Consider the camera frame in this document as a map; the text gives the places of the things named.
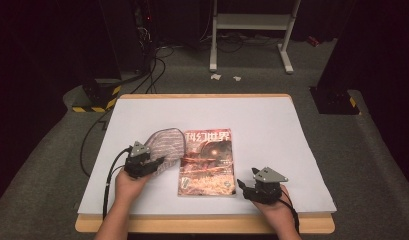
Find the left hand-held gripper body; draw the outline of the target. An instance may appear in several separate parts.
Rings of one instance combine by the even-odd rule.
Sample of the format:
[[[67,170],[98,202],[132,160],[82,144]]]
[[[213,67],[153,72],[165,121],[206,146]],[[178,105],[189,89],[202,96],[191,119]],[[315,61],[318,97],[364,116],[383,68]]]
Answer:
[[[150,162],[149,147],[136,141],[130,148],[125,161],[124,170],[132,178],[141,178],[156,171],[156,165]]]

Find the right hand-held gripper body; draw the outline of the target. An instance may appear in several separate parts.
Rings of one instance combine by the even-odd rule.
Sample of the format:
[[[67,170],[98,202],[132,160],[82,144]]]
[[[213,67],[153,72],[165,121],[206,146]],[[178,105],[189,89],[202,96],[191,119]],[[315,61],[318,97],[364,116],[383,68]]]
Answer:
[[[288,178],[273,170],[270,167],[260,169],[260,172],[253,175],[255,184],[250,187],[254,190],[250,197],[244,197],[247,200],[262,203],[273,204],[282,196],[281,183],[287,182]]]

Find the pink striped cloth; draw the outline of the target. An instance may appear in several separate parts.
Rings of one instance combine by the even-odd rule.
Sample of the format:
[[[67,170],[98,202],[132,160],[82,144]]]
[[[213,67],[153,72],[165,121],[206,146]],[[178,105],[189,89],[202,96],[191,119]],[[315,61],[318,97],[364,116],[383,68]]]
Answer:
[[[151,162],[162,159],[162,163],[153,173],[154,176],[158,176],[174,166],[186,152],[185,136],[178,128],[168,128],[153,133],[145,145],[151,150]]]

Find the red illustrated magazine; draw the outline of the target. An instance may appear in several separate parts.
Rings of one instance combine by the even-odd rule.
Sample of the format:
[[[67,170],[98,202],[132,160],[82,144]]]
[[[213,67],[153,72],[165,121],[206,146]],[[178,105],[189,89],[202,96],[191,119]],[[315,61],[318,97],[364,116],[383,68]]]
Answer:
[[[184,135],[186,153],[180,163],[178,195],[235,195],[231,130],[188,130]]]

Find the person's right hand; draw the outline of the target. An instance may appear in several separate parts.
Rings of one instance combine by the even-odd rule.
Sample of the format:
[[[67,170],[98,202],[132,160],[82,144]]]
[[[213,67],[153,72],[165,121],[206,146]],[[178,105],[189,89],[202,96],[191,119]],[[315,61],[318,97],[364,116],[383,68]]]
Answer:
[[[282,185],[282,196],[274,204],[266,205],[253,202],[257,209],[263,214],[268,224],[277,232],[282,230],[295,229],[295,220],[290,210],[291,201],[287,188]]]

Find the person's left hand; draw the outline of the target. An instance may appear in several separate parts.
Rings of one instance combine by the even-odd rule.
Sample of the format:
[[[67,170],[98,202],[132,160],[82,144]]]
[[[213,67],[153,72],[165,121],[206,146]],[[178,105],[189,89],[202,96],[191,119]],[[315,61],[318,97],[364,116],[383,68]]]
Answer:
[[[121,169],[116,177],[115,202],[125,205],[131,204],[141,194],[152,174],[140,178],[132,178],[124,169]]]

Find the wooden table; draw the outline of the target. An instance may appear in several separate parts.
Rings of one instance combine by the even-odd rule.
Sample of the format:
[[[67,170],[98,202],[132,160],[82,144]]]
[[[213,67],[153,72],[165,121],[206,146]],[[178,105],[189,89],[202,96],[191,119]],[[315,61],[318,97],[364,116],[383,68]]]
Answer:
[[[287,94],[148,95],[174,95],[176,97],[203,95],[205,97],[216,97],[219,95],[273,96]],[[178,196],[178,175],[178,167],[172,167],[148,182],[131,210],[130,231],[139,233],[271,233],[272,230],[264,221],[263,216],[250,201],[244,199],[240,194],[232,197]],[[332,233],[335,229],[332,218],[333,213],[298,212],[301,233]],[[99,214],[81,214],[78,211],[75,228],[79,232],[95,232],[100,227],[101,222],[102,211]]]

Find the black yellow striped stand base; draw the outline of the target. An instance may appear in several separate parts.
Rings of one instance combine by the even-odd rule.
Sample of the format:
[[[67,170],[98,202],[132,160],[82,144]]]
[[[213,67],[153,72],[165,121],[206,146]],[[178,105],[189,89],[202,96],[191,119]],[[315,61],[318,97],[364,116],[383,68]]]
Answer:
[[[77,113],[109,111],[115,105],[120,90],[119,84],[98,83],[96,80],[83,84],[72,110]]]

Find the black stand base yellow corner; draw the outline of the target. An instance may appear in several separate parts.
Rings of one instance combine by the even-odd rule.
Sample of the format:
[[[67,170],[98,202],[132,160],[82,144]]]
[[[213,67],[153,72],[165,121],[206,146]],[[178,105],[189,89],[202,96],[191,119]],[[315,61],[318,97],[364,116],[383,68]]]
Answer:
[[[321,87],[311,87],[310,93],[320,114],[359,115],[354,98],[347,92],[336,92]]]

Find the black equipment rack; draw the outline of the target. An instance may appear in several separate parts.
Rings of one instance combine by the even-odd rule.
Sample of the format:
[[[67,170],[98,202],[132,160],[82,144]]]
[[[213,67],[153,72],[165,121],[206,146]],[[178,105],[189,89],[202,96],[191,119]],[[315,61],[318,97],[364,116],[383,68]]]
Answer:
[[[140,70],[149,70],[156,53],[156,24],[154,21],[153,0],[128,0],[135,25],[136,42],[139,44]]]

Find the white metal stand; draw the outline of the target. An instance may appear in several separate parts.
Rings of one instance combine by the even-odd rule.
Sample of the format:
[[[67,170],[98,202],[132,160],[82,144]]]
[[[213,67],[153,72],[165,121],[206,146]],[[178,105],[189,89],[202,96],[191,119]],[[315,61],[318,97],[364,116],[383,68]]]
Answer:
[[[285,72],[293,74],[294,69],[287,53],[288,44],[295,25],[301,0],[294,0],[290,14],[230,14],[218,12],[218,0],[213,0],[212,36],[209,70],[217,71],[217,32],[219,30],[267,30],[284,31],[283,42],[277,45]]]

